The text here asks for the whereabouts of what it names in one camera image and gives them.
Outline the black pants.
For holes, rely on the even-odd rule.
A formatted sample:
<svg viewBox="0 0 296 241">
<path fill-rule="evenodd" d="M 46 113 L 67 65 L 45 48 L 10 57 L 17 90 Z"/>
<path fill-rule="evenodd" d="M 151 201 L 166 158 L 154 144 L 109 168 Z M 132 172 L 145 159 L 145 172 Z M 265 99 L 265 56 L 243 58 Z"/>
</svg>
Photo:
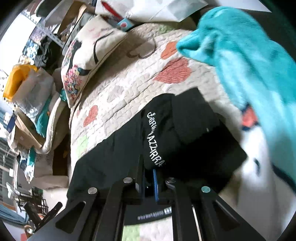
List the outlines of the black pants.
<svg viewBox="0 0 296 241">
<path fill-rule="evenodd" d="M 197 88 L 161 94 L 82 156 L 67 192 L 73 202 L 90 187 L 98 190 L 128 175 L 144 161 L 147 183 L 172 177 L 221 192 L 247 154 Z"/>
</svg>

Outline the beige padded cushion mat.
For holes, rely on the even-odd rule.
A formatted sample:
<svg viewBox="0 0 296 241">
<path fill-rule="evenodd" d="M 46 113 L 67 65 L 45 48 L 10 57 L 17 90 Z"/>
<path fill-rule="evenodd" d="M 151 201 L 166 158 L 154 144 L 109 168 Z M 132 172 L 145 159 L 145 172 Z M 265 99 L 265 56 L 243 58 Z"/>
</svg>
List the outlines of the beige padded cushion mat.
<svg viewBox="0 0 296 241">
<path fill-rule="evenodd" d="M 53 95 L 52 102 L 54 100 L 55 102 L 54 102 L 51 114 L 49 116 L 49 122 L 47 125 L 45 142 L 41 148 L 35 148 L 36 153 L 40 155 L 48 154 L 51 151 L 53 147 L 54 135 L 55 135 L 58 120 L 62 114 L 62 111 L 67 105 L 66 102 L 60 98 L 60 94 L 58 92 L 56 92 Z"/>
</svg>

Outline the brown cardboard box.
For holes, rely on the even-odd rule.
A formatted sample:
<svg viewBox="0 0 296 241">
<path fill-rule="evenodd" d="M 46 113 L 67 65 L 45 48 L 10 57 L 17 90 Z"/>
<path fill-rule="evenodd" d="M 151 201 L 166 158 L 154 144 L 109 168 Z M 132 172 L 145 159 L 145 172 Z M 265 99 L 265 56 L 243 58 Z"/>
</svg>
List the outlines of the brown cardboard box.
<svg viewBox="0 0 296 241">
<path fill-rule="evenodd" d="M 20 144 L 27 149 L 43 147 L 45 138 L 36 131 L 34 123 L 18 108 L 15 111 L 16 126 L 20 131 Z"/>
</svg>

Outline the teal cloth bundle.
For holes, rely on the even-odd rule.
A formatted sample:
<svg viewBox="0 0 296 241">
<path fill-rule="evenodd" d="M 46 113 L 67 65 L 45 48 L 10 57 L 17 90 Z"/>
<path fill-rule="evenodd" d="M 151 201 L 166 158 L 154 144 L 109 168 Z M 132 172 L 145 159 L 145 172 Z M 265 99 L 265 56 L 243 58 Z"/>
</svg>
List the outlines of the teal cloth bundle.
<svg viewBox="0 0 296 241">
<path fill-rule="evenodd" d="M 40 115 L 37 119 L 36 122 L 36 131 L 39 135 L 41 135 L 42 137 L 46 137 L 46 133 L 47 133 L 47 126 L 48 126 L 48 122 L 49 122 L 49 105 L 51 102 L 51 97 L 49 97 L 47 99 L 47 101 L 45 102 L 45 105 L 43 107 L 43 109 L 40 112 Z"/>
</svg>

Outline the clear plastic bag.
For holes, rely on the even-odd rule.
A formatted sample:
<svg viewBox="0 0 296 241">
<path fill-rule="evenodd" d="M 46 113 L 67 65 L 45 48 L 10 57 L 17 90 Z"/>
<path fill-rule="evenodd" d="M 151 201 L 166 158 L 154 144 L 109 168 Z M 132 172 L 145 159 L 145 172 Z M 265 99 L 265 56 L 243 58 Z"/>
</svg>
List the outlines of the clear plastic bag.
<svg viewBox="0 0 296 241">
<path fill-rule="evenodd" d="M 31 70 L 14 94 L 12 101 L 33 123 L 37 123 L 51 95 L 53 84 L 53 77 L 43 68 L 37 72 Z"/>
</svg>

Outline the teal white fleece blanket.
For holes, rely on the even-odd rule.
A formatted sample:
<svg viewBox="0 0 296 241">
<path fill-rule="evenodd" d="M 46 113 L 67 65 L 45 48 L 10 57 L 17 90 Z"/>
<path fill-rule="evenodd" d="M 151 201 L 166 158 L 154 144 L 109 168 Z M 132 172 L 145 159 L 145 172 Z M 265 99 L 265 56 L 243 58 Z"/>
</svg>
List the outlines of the teal white fleece blanket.
<svg viewBox="0 0 296 241">
<path fill-rule="evenodd" d="M 177 49 L 213 66 L 241 112 L 238 213 L 266 240 L 295 240 L 295 61 L 255 18 L 227 6 L 204 13 Z"/>
</svg>

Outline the heart pattern quilted bedspread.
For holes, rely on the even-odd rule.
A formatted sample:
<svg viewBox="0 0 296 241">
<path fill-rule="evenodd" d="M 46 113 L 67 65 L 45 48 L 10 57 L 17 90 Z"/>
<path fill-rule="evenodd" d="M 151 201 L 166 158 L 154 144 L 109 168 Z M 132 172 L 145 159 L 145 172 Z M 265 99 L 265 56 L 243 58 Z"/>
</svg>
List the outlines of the heart pattern quilted bedspread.
<svg viewBox="0 0 296 241">
<path fill-rule="evenodd" d="M 213 67 L 182 56 L 177 42 L 188 30 L 161 34 L 157 24 L 143 24 L 107 58 L 71 109 L 72 175 L 78 160 L 133 118 L 161 94 L 179 95 L 197 88 L 211 109 L 239 142 L 240 112 L 230 102 Z M 171 205 L 158 203 L 154 180 L 140 204 L 126 207 L 120 240 L 137 233 L 138 240 L 175 240 Z"/>
</svg>

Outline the yellow bag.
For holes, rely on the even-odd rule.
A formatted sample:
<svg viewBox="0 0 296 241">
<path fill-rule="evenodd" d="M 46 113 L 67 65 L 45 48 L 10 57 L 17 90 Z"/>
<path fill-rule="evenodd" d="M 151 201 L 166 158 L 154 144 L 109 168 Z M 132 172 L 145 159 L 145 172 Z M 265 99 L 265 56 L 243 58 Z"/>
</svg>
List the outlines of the yellow bag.
<svg viewBox="0 0 296 241">
<path fill-rule="evenodd" d="M 35 72 L 37 72 L 38 67 L 36 67 L 35 65 L 29 65 L 29 64 L 15 65 L 10 75 L 8 76 L 3 97 L 6 98 L 9 102 L 11 102 L 16 91 L 18 90 L 22 82 L 24 82 L 27 79 L 31 70 L 34 70 Z"/>
</svg>

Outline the floral lady print pillow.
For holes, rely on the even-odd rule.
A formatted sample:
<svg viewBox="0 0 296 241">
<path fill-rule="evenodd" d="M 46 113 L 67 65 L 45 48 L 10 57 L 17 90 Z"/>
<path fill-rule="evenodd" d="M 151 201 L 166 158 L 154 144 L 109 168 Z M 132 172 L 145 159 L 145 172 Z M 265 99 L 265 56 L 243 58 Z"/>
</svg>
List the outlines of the floral lady print pillow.
<svg viewBox="0 0 296 241">
<path fill-rule="evenodd" d="M 126 37 L 126 32 L 112 27 L 100 16 L 91 18 L 77 33 L 61 66 L 69 108 L 75 105 L 88 81 Z"/>
</svg>

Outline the grey metal shelf rack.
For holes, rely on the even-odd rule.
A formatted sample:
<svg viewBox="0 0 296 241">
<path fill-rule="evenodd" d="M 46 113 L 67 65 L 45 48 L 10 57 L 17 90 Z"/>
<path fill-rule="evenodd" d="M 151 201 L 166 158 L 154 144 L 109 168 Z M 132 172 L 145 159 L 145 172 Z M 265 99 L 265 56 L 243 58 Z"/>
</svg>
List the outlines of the grey metal shelf rack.
<svg viewBox="0 0 296 241">
<path fill-rule="evenodd" d="M 64 42 L 62 42 L 57 35 L 50 32 L 48 29 L 43 27 L 39 22 L 37 22 L 34 18 L 29 16 L 29 14 L 26 11 L 22 11 L 21 14 L 25 16 L 27 19 L 29 19 L 32 23 L 36 25 L 36 27 L 41 30 L 46 36 L 48 36 L 51 40 L 53 40 L 57 45 L 59 45 L 61 48 L 64 48 Z"/>
</svg>

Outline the white paper shopping bag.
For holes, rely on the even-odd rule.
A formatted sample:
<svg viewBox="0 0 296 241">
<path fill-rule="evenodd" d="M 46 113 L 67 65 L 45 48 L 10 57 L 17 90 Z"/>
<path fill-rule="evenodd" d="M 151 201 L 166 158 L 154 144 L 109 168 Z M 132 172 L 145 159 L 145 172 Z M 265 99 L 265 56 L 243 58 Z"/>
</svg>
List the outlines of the white paper shopping bag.
<svg viewBox="0 0 296 241">
<path fill-rule="evenodd" d="M 134 0 L 134 1 L 97 1 L 97 15 L 115 16 L 132 21 L 181 22 L 196 11 L 207 6 L 229 6 L 237 9 L 269 12 L 261 1 L 199 1 L 199 0 Z"/>
</svg>

